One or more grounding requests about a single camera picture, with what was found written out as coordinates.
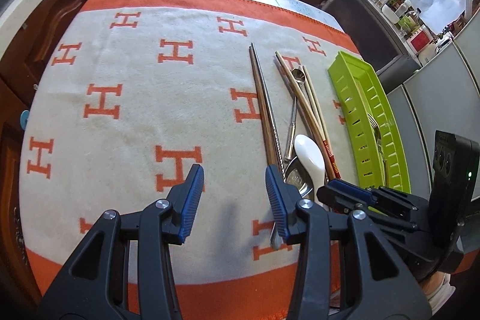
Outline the person's right hand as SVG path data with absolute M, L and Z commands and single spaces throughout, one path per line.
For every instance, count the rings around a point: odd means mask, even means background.
M 437 271 L 427 280 L 420 283 L 433 315 L 435 315 L 454 294 L 456 288 L 451 286 L 450 282 L 450 274 Z

